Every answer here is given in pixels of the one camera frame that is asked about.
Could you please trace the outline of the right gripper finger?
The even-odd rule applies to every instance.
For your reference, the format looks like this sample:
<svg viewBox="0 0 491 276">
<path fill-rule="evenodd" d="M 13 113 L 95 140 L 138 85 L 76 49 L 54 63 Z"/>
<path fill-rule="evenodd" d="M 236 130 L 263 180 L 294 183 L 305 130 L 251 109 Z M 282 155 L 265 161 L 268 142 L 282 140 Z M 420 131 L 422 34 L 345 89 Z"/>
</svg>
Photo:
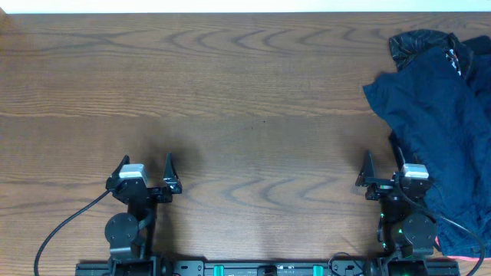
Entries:
<svg viewBox="0 0 491 276">
<path fill-rule="evenodd" d="M 375 177 L 374 162 L 371 152 L 368 150 L 364 154 L 361 171 L 358 174 L 355 185 L 363 186 L 363 187 L 370 186 L 371 183 L 374 181 L 374 177 Z"/>
<path fill-rule="evenodd" d="M 400 146 L 400 143 L 395 135 L 395 132 L 392 132 L 389 136 L 389 142 L 394 154 L 394 158 L 397 164 L 398 170 L 401 172 L 403 170 L 403 166 L 406 163 L 405 158 L 404 158 L 404 153 L 402 151 L 402 148 Z"/>
</svg>

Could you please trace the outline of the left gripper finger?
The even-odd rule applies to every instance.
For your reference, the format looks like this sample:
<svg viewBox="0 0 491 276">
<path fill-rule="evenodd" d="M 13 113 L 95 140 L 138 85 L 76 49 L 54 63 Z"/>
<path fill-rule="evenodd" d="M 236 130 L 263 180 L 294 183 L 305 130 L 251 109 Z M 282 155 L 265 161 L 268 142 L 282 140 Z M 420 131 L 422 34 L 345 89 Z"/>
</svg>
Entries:
<svg viewBox="0 0 491 276">
<path fill-rule="evenodd" d="M 179 177 L 173 166 L 172 153 L 167 153 L 166 162 L 163 172 L 163 181 L 167 185 L 177 185 L 179 183 Z"/>
<path fill-rule="evenodd" d="M 124 165 L 127 165 L 130 163 L 130 157 L 128 155 L 125 155 L 123 159 L 120 161 L 119 165 L 117 168 L 111 173 L 110 177 L 112 179 L 118 179 L 119 178 L 119 173 L 123 169 Z"/>
</svg>

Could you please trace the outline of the navy blue shorts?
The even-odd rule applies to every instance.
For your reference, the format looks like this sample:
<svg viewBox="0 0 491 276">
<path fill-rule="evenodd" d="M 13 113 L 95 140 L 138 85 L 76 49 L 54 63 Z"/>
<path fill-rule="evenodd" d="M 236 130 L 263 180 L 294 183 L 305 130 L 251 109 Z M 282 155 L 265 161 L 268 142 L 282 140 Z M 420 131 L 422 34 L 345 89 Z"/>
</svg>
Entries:
<svg viewBox="0 0 491 276">
<path fill-rule="evenodd" d="M 448 256 L 476 257 L 490 245 L 490 56 L 467 48 L 393 50 L 397 72 L 364 86 L 372 110 L 393 130 L 405 157 L 416 156 L 434 186 L 427 208 L 444 221 L 438 239 Z"/>
</svg>

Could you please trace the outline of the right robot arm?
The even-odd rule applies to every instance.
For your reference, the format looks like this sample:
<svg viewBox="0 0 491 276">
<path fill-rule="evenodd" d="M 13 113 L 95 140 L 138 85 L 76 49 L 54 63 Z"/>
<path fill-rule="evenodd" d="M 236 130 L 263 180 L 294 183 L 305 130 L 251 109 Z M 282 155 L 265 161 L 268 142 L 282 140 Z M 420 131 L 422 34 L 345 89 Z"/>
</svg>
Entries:
<svg viewBox="0 0 491 276">
<path fill-rule="evenodd" d="M 433 254 L 437 235 L 434 218 L 423 211 L 431 181 L 417 158 L 409 163 L 392 133 L 389 137 L 397 171 L 389 179 L 376 177 L 373 157 L 364 155 L 355 185 L 366 189 L 366 200 L 377 201 L 381 214 L 377 240 L 384 253 L 364 264 L 365 275 L 428 275 L 425 258 Z"/>
</svg>

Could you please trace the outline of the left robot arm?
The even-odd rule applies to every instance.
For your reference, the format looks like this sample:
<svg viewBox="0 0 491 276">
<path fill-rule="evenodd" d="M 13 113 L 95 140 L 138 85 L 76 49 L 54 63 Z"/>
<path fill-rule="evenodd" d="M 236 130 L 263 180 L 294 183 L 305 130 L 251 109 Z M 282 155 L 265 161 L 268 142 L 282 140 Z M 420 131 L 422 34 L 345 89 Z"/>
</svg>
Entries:
<svg viewBox="0 0 491 276">
<path fill-rule="evenodd" d="M 157 206 L 171 203 L 183 187 L 167 153 L 163 184 L 149 187 L 143 164 L 130 162 L 125 156 L 106 181 L 106 190 L 127 206 L 127 211 L 109 219 L 105 238 L 110 245 L 109 271 L 112 275 L 172 275 L 173 265 L 153 253 L 153 236 Z"/>
</svg>

